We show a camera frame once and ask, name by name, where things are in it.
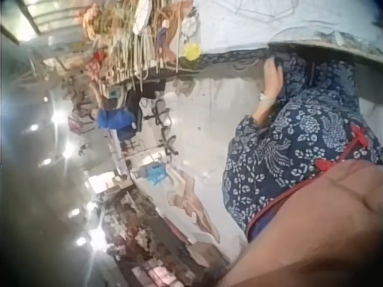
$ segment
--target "red trim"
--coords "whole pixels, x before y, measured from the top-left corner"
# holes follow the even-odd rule
[[[319,178],[321,175],[325,174],[326,171],[328,171],[329,169],[331,169],[336,163],[339,163],[341,162],[342,160],[344,160],[346,158],[346,156],[348,156],[352,149],[357,145],[357,144],[360,144],[361,146],[363,146],[364,148],[367,148],[368,147],[368,141],[364,135],[364,128],[362,127],[358,127],[354,124],[351,124],[351,130],[352,132],[355,134],[355,137],[352,139],[352,141],[347,145],[347,147],[345,148],[345,150],[343,151],[343,153],[341,154],[341,156],[339,157],[339,159],[334,162],[334,161],[329,161],[329,160],[325,160],[325,159],[319,159],[319,160],[315,160],[314,161],[314,164],[315,166],[320,170],[320,173],[317,174],[314,178],[311,178],[311,179],[306,179],[302,182],[299,182],[297,185],[295,185],[294,187],[290,188],[289,190],[285,191],[284,193],[282,193],[280,196],[278,196],[277,198],[275,198],[272,202],[270,202],[269,204],[267,204],[260,212],[258,212],[255,217],[247,224],[247,227],[246,227],[246,231],[245,231],[245,234],[246,234],[246,238],[248,238],[248,235],[249,235],[249,231],[251,229],[251,227],[257,222],[257,220],[259,220],[263,215],[265,215],[266,212],[268,212],[269,210],[271,210],[273,207],[275,207],[277,204],[281,203],[283,200],[287,200],[290,196],[292,196],[295,192],[297,192],[298,190],[300,190],[301,188],[303,188],[304,186],[310,184],[311,182],[313,182],[315,179]]]

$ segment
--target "tiled floor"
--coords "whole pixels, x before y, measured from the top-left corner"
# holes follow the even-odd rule
[[[369,95],[370,100],[361,99],[361,110],[367,122],[383,142],[383,102],[378,91],[381,75],[359,66],[357,83],[359,92]],[[221,177],[227,154],[227,145],[234,135],[235,127],[245,114],[250,114],[257,106],[262,90],[262,64],[239,72],[230,64],[222,64],[204,71],[194,78],[195,87],[189,95],[176,94],[172,82],[166,85],[166,107],[170,109],[172,121],[168,136],[175,135],[174,144],[179,155],[172,158],[172,166],[187,172],[195,179],[194,193],[199,197],[213,225],[220,233],[220,243],[212,235],[202,232],[193,217],[184,211],[170,206],[166,193],[174,182],[170,179],[153,186],[148,181],[136,179],[141,187],[191,242],[204,241],[217,245],[231,260],[238,255],[245,238],[223,206]],[[144,115],[151,114],[153,103],[141,102]],[[145,148],[156,146],[160,139],[160,129],[154,120],[144,122],[143,132],[138,136]],[[163,149],[150,149],[133,157],[135,167],[147,164]]]

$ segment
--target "white sheet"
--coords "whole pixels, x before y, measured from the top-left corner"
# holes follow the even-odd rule
[[[361,0],[194,0],[204,53],[265,47],[270,41],[318,38],[345,32],[383,47],[372,24],[376,7]]]

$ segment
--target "blue and white patterned fabric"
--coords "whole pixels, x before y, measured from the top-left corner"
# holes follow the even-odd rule
[[[351,124],[365,128],[368,148],[358,145],[347,157],[382,161],[382,147],[364,121],[355,95],[354,67],[345,62],[316,67],[308,87],[306,62],[296,55],[282,59],[285,87],[271,125],[260,130],[249,115],[229,144],[223,175],[226,209],[245,231],[254,216],[297,183],[313,178],[314,160],[336,161],[353,139]]]

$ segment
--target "yellow object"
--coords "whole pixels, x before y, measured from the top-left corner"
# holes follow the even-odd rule
[[[188,61],[194,61],[201,56],[201,46],[196,43],[187,43],[185,45],[184,57]]]

